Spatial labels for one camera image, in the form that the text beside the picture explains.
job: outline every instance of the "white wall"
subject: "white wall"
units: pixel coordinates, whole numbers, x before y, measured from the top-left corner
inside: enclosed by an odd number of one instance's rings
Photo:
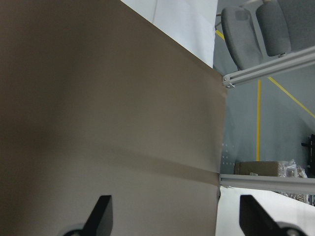
[[[278,193],[244,188],[220,188],[216,235],[243,236],[239,226],[240,196],[253,195],[276,222],[293,224],[307,235],[315,232],[315,207]]]
[[[221,76],[118,0],[0,9],[0,235],[113,195],[113,236],[215,232]]]
[[[217,0],[122,0],[180,45],[213,66]]]

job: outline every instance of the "plastic bag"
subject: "plastic bag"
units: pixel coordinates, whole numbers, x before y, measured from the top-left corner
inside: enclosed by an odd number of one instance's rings
[[[280,161],[278,173],[280,177],[307,178],[305,170],[301,166],[298,166],[294,159],[292,159],[291,161]],[[309,204],[309,197],[306,194],[285,192],[281,192],[280,194]]]

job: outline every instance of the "metal frame bar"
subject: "metal frame bar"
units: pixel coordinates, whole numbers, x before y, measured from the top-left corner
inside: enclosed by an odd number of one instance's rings
[[[223,76],[223,85],[227,88],[236,84],[248,82],[253,79],[295,70],[315,64],[315,46],[306,48],[296,53]]]
[[[220,185],[315,195],[315,178],[220,175]]]

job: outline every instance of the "gray floor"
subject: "gray floor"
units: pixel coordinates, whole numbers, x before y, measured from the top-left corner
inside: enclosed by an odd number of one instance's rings
[[[226,6],[238,6],[243,0],[219,0],[218,12]],[[246,8],[254,11],[259,3]],[[258,41],[263,48],[259,31]],[[265,61],[271,60],[265,54]],[[224,40],[216,35],[214,68],[221,74],[236,71]],[[315,114],[315,66],[271,75],[279,84]],[[256,160],[257,81],[239,85],[228,91],[222,174],[232,174],[236,161]],[[291,160],[307,171],[307,149],[301,146],[315,133],[315,118],[296,104],[268,78],[261,78],[260,160]]]

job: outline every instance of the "gray office chair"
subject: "gray office chair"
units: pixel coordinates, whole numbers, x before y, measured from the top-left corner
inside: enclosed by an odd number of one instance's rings
[[[315,45],[315,0],[269,0],[256,11],[268,56],[284,55]],[[252,17],[243,7],[221,13],[227,48],[238,69],[262,62]]]

